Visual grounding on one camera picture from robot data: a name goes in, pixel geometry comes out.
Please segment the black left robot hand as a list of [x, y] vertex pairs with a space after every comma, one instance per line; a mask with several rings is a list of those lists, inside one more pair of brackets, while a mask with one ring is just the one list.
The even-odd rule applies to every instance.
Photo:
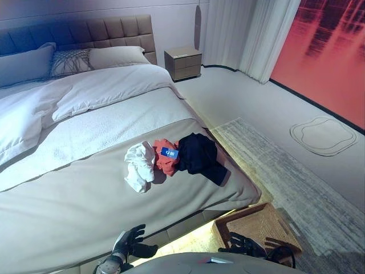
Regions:
[[159, 247], [143, 244], [145, 227], [145, 224], [140, 224], [128, 231], [123, 231], [114, 243], [112, 255], [120, 257], [123, 263], [127, 262], [129, 256], [142, 259], [153, 257]]

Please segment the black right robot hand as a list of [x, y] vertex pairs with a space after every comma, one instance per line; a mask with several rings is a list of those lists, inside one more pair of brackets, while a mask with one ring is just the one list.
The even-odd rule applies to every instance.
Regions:
[[219, 252], [238, 253], [252, 257], [266, 257], [266, 251], [251, 238], [245, 237], [235, 232], [230, 232], [229, 248], [219, 248]]

